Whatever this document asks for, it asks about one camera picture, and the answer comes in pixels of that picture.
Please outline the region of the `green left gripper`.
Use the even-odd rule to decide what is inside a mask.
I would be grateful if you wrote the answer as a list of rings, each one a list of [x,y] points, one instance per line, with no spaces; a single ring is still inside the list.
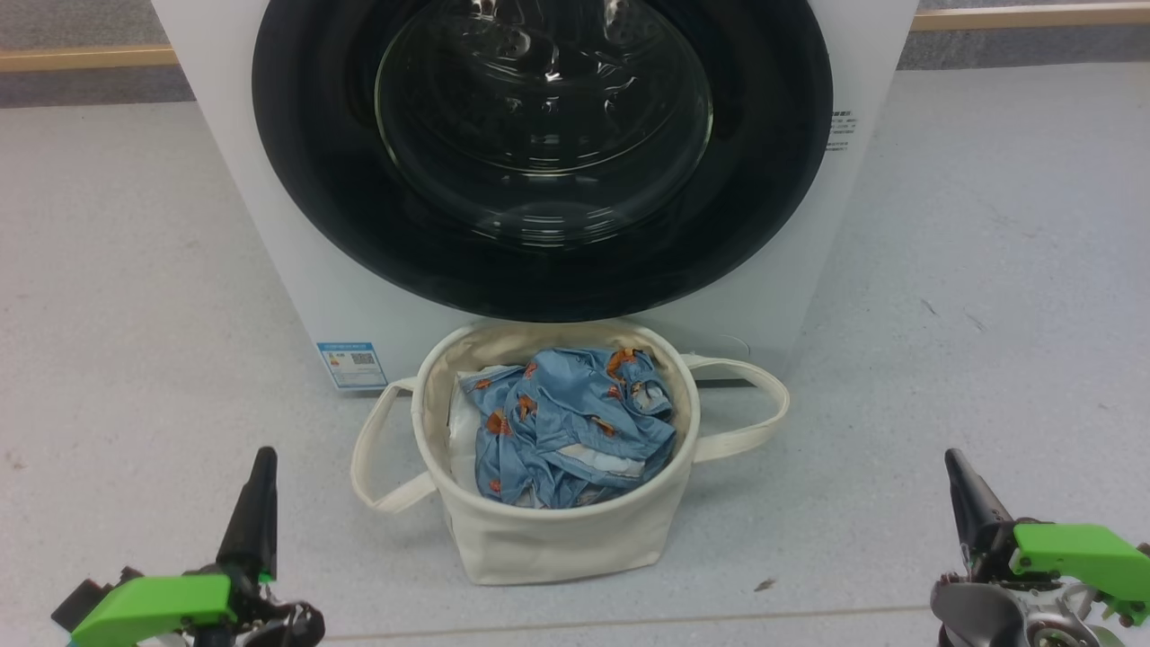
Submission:
[[[70,595],[70,644],[321,644],[324,615],[301,599],[279,601],[268,587],[277,573],[277,452],[262,447],[218,545],[217,565],[164,577],[126,568],[118,585],[82,581]]]

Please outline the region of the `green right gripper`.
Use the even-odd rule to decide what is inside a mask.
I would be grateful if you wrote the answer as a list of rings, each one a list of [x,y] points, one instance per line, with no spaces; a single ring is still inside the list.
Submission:
[[[945,450],[945,467],[963,561],[977,584],[1051,587],[1071,578],[1096,590],[1125,625],[1147,621],[1147,545],[1094,524],[1015,524],[961,450]]]

